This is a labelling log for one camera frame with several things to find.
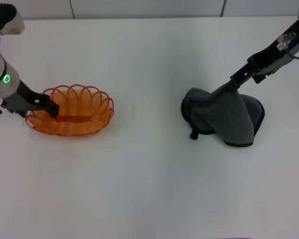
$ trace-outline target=dark gray towel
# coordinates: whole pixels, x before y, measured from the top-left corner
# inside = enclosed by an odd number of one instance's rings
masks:
[[[225,85],[216,91],[192,88],[186,94],[181,111],[193,129],[190,137],[198,134],[218,134],[227,145],[247,147],[264,119],[262,104],[253,97],[240,95]]]

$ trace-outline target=white wall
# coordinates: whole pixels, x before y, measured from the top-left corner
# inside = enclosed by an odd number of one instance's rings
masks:
[[[297,16],[299,0],[227,0],[224,16]]]
[[[69,0],[0,0],[13,4],[23,19],[73,19]]]
[[[72,0],[75,18],[220,16],[223,0]]]

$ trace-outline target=green indicator light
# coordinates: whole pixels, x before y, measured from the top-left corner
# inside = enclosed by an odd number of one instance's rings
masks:
[[[3,82],[4,83],[9,83],[10,81],[10,75],[5,75],[4,78],[3,78]]]

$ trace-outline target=white table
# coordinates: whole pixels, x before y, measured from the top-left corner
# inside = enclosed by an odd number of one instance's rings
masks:
[[[180,103],[213,91],[296,17],[26,21],[2,53],[34,91],[114,100],[94,136],[0,116],[0,239],[299,239],[299,61],[241,93],[266,116],[248,148],[189,138]]]

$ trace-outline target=orange basket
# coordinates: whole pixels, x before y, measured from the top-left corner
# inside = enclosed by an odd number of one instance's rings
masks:
[[[84,136],[105,128],[113,114],[114,102],[103,91],[93,86],[58,86],[43,92],[60,106],[53,119],[46,111],[26,114],[29,127],[45,134]]]

